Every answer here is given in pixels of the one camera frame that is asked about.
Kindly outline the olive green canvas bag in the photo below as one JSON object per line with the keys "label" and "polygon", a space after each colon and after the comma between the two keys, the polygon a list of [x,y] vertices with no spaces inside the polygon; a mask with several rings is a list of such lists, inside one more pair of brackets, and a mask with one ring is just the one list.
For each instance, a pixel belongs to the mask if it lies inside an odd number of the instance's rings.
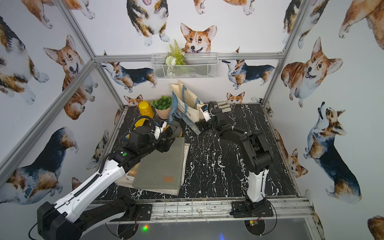
{"label": "olive green canvas bag", "polygon": [[179,122],[166,128],[164,138],[175,138],[168,152],[157,150],[143,158],[132,186],[146,191],[179,191],[184,173],[185,139]]}

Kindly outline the yellow-handled canvas bag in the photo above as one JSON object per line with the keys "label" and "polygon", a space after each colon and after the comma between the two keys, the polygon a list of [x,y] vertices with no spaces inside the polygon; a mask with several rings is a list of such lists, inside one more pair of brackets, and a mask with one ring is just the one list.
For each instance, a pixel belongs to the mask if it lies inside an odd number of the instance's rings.
{"label": "yellow-handled canvas bag", "polygon": [[136,164],[134,167],[132,167],[128,173],[126,173],[126,179],[129,181],[133,181],[137,175],[138,169],[139,169],[140,163]]}

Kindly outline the white Monet canvas bag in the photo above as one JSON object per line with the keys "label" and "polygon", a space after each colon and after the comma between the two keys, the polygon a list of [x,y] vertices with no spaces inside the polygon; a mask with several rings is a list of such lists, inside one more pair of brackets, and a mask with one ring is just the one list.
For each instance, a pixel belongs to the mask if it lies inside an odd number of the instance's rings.
{"label": "white Monet canvas bag", "polygon": [[154,151],[115,183],[120,187],[178,195],[184,183],[189,144],[176,140],[165,153]]}

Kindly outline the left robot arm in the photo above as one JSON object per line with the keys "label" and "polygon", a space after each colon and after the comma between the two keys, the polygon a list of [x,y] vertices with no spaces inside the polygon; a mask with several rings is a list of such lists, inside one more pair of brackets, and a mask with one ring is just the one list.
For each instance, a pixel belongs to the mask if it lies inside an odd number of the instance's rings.
{"label": "left robot arm", "polygon": [[141,116],[142,126],[131,126],[126,142],[102,160],[100,168],[77,189],[54,204],[45,202],[37,210],[34,225],[44,240],[79,240],[86,233],[128,214],[137,215],[136,201],[121,197],[109,204],[88,210],[88,206],[108,186],[128,173],[154,151],[167,152],[175,138],[182,135],[179,122],[164,122]]}

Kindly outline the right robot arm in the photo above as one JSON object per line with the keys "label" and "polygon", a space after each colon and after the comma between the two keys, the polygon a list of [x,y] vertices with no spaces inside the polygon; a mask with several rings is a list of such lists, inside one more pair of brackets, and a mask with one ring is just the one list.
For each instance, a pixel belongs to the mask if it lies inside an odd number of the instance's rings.
{"label": "right robot arm", "polygon": [[209,102],[201,107],[204,119],[197,122],[203,130],[212,129],[222,140],[240,148],[244,164],[249,171],[249,187],[245,206],[248,211],[259,210],[266,201],[265,187],[273,155],[261,132],[242,130],[226,121],[223,110]]}

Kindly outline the folded striped canvas bag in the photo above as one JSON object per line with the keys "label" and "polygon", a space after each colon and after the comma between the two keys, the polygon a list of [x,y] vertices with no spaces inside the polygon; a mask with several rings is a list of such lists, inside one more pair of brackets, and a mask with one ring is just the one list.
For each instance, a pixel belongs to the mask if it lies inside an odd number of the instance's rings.
{"label": "folded striped canvas bag", "polygon": [[228,113],[232,110],[231,105],[227,102],[217,102],[217,106],[222,110],[223,113]]}

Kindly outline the pink flower pot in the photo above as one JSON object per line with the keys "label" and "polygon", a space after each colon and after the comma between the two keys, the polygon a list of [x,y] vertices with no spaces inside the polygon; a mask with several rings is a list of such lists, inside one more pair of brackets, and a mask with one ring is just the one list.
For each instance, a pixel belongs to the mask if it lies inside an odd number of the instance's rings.
{"label": "pink flower pot", "polygon": [[165,109],[165,110],[158,110],[158,109],[155,109],[155,111],[156,111],[158,117],[159,117],[160,119],[163,119],[163,120],[167,120],[167,119],[169,118],[169,115],[170,115],[171,110],[172,110],[171,107],[169,107],[169,108],[167,108],[167,109]]}

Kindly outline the green succulent plant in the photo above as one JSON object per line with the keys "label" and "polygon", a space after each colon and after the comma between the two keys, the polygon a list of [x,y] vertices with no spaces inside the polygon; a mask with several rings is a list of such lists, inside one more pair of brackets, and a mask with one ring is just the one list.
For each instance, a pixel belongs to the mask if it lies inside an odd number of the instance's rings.
{"label": "green succulent plant", "polygon": [[152,101],[152,105],[155,109],[164,111],[172,106],[172,98],[168,96],[161,96],[157,100]]}

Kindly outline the artificial fern with flower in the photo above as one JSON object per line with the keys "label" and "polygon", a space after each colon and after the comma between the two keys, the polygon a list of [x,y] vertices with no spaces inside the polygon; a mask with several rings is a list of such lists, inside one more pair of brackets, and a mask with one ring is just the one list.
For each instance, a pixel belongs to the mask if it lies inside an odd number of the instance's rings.
{"label": "artificial fern with flower", "polygon": [[166,56],[165,65],[167,77],[181,77],[187,73],[185,52],[176,40],[173,45],[170,44],[170,52]]}

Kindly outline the blue-handled canvas bag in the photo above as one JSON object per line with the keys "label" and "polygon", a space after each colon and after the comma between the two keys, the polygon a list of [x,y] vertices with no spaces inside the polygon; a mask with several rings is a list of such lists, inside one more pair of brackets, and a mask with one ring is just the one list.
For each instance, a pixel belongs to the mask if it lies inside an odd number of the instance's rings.
{"label": "blue-handled canvas bag", "polygon": [[199,135],[202,130],[197,126],[197,122],[204,119],[201,110],[204,103],[180,81],[178,84],[171,84],[171,90],[172,105],[168,117],[169,124],[175,119],[181,119],[196,135]]}

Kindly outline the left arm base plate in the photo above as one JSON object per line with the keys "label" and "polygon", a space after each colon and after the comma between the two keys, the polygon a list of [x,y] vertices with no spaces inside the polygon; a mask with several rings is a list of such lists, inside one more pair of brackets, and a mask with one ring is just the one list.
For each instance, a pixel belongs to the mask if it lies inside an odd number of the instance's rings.
{"label": "left arm base plate", "polygon": [[136,204],[134,207],[129,207],[119,221],[149,221],[152,210],[152,204]]}

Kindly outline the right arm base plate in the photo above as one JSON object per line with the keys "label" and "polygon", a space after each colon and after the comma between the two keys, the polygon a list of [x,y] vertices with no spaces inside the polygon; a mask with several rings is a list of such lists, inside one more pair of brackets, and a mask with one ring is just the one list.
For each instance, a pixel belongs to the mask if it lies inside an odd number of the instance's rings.
{"label": "right arm base plate", "polygon": [[245,201],[231,203],[230,216],[234,218],[259,218],[273,217],[274,210],[271,203],[267,199],[253,203],[246,199]]}

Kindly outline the aluminium front rail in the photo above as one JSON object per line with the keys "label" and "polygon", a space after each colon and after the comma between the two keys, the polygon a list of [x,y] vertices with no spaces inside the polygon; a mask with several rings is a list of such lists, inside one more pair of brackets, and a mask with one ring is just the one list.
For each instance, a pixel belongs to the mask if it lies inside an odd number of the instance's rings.
{"label": "aluminium front rail", "polygon": [[152,204],[153,210],[149,221],[110,220],[110,224],[143,224],[143,223],[182,223],[182,222],[215,222],[257,219],[306,218],[313,215],[314,209],[307,198],[267,198],[274,210],[273,217],[234,218],[230,216],[231,203],[245,201],[245,198],[202,198],[202,199],[160,199],[138,200],[137,204]]}

